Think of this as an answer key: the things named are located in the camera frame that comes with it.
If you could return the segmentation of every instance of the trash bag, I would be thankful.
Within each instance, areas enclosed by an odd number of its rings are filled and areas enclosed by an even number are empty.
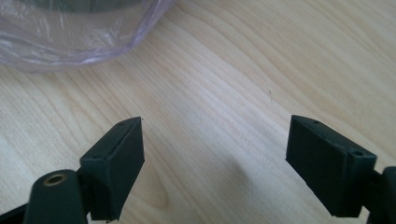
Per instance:
[[[1,0],[0,63],[52,72],[136,46],[175,0]]]

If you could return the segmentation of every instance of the wood grain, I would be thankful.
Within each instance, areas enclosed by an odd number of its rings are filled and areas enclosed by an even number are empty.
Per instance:
[[[396,2],[180,0],[136,49],[75,71],[0,66],[0,213],[141,116],[146,163],[120,223],[331,217],[285,162],[290,115],[396,164]]]

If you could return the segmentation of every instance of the purple plastic bag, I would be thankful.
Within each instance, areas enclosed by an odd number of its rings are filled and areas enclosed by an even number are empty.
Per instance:
[[[1,0],[0,63],[51,72],[136,46],[176,0]]]

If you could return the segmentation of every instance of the wooden table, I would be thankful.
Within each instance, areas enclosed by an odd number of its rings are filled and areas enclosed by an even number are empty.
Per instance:
[[[136,49],[75,71],[0,66],[0,213],[142,117],[120,223],[365,223],[331,217],[285,162],[290,115],[396,164],[393,0],[180,0]]]

